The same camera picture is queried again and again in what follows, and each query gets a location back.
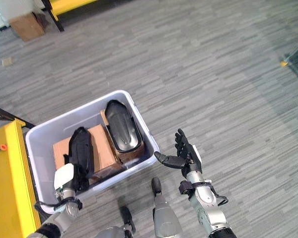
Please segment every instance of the gray carpet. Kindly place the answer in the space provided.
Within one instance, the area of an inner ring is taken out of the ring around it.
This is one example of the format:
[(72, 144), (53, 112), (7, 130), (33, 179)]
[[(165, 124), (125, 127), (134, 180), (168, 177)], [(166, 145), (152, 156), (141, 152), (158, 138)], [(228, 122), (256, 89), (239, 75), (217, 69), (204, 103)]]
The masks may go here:
[[(227, 195), (237, 237), (298, 238), (298, 78), (279, 65), (298, 45), (298, 0), (133, 0), (61, 16), (24, 43), (0, 32), (0, 107), (40, 124), (116, 89), (128, 91), (162, 152), (181, 127), (206, 178)], [(14, 57), (12, 66), (1, 59)], [(181, 172), (153, 166), (83, 201), (64, 237), (121, 225), (154, 236), (150, 180), (158, 176), (189, 238), (206, 237)]]

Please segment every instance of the black metal leg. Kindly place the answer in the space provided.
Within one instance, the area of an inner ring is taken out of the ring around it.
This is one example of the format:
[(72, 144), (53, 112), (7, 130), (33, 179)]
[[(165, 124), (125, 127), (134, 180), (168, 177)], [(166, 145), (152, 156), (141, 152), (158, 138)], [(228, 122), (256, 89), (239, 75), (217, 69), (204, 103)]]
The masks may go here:
[(54, 15), (52, 14), (52, 12), (51, 12), (50, 9), (48, 10), (48, 12), (49, 12), (51, 18), (53, 19), (55, 25), (58, 27), (59, 31), (64, 31), (64, 28), (63, 28), (63, 26), (61, 25), (60, 21), (57, 21), (57, 20), (55, 19)]
[(28, 121), (23, 120), (23, 119), (15, 116), (11, 113), (8, 113), (7, 111), (0, 108), (0, 120), (14, 120), (14, 119), (23, 121), (25, 123), (25, 127), (29, 128), (29, 129), (35, 127), (35, 125), (33, 125), (32, 123), (29, 123)]

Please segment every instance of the white wall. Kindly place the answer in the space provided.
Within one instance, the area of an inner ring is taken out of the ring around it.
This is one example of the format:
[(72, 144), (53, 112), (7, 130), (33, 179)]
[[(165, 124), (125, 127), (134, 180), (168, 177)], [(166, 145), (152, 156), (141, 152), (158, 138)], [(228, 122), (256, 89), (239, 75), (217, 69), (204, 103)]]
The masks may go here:
[(10, 19), (28, 14), (33, 10), (33, 0), (0, 0), (0, 27), (8, 26)]

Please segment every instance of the yellow metal frame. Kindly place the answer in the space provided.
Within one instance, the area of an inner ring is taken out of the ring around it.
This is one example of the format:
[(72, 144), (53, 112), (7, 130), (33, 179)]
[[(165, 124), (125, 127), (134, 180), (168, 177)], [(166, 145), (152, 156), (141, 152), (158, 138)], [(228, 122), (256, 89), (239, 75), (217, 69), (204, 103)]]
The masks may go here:
[(40, 227), (22, 126), (15, 120), (0, 128), (0, 238), (24, 238)]
[(51, 12), (56, 20), (58, 20), (57, 15), (65, 13), (67, 11), (73, 10), (80, 6), (86, 5), (88, 3), (97, 0), (50, 0), (52, 9)]

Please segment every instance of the black shoe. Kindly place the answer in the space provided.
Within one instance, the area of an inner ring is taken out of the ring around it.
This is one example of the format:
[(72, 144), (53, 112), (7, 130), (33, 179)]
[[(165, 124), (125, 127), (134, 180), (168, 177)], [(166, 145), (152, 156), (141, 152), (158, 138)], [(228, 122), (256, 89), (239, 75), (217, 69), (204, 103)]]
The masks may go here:
[(133, 217), (132, 217), (128, 207), (122, 206), (122, 207), (119, 208), (119, 211), (120, 211), (121, 217), (124, 220), (124, 224), (130, 225), (132, 227), (132, 233), (135, 233), (136, 232), (136, 227), (134, 225)]

